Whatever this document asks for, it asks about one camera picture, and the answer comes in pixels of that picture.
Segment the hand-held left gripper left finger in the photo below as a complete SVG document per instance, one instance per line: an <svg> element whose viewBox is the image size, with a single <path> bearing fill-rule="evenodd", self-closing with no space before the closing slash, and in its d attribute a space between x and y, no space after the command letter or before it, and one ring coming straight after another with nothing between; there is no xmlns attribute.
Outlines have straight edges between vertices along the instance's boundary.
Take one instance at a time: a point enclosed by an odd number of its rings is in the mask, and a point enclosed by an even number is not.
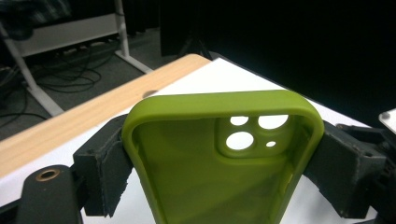
<svg viewBox="0 0 396 224"><path fill-rule="evenodd" d="M125 120L126 115L111 119L73 154L77 175L88 191L87 216L113 217L126 190L133 164L121 140Z"/></svg>

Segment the white desk frame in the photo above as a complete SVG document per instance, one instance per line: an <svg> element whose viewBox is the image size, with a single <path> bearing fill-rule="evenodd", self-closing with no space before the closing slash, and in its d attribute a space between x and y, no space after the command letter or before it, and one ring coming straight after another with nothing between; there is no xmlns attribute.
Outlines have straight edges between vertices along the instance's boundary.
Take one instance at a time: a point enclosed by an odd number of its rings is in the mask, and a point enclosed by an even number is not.
<svg viewBox="0 0 396 224"><path fill-rule="evenodd" d="M104 16L79 21L70 21L50 25L34 30L28 40L14 41L0 22L0 38L4 41L27 85L26 90L52 116L56 117L64 111L38 86L25 63L24 57L38 53L64 48L78 43L94 40L106 35L119 35L120 49L115 54L133 67L148 74L152 69L130 56L127 27L122 0L112 0L115 12Z"/></svg>

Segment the green phone case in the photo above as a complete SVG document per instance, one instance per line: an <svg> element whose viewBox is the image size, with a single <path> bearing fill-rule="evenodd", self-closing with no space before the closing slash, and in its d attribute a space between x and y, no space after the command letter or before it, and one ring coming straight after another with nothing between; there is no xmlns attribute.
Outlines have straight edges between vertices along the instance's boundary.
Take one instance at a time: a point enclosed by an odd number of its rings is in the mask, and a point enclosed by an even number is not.
<svg viewBox="0 0 396 224"><path fill-rule="evenodd" d="M292 91L153 96L121 132L157 224L279 224L324 124Z"/></svg>

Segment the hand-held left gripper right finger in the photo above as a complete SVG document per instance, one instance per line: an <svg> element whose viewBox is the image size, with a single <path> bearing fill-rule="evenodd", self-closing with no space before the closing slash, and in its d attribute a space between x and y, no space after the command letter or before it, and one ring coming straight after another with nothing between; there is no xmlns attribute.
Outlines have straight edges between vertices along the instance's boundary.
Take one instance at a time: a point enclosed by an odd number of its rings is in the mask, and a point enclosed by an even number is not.
<svg viewBox="0 0 396 224"><path fill-rule="evenodd" d="M324 134L304 170L340 217L365 218L369 188L386 157L372 147L324 122Z"/></svg>

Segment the black tripod stand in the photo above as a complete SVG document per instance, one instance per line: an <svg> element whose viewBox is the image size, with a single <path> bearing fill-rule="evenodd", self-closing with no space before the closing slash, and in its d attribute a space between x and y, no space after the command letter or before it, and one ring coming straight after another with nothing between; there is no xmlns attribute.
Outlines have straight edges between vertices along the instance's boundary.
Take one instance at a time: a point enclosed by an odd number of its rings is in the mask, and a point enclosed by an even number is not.
<svg viewBox="0 0 396 224"><path fill-rule="evenodd" d="M211 60L203 32L204 0L160 0L159 22L162 56L176 58L198 54Z"/></svg>

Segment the dark patterned cloth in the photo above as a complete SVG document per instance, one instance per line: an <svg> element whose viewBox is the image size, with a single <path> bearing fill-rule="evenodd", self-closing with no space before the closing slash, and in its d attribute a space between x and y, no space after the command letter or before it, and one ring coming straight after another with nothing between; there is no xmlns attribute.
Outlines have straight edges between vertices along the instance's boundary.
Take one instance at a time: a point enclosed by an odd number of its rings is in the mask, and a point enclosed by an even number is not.
<svg viewBox="0 0 396 224"><path fill-rule="evenodd" d="M71 15L68 0L0 0L0 24L13 40L29 39L35 27Z"/></svg>

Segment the light wooden table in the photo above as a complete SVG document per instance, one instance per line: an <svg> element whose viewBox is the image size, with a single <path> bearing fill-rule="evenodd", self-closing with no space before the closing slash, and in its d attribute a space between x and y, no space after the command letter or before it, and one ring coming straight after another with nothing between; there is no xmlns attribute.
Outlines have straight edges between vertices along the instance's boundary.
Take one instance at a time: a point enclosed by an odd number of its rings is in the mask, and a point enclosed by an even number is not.
<svg viewBox="0 0 396 224"><path fill-rule="evenodd" d="M145 93L158 91L207 64L208 59L189 54L1 141L0 178L113 118Z"/></svg>

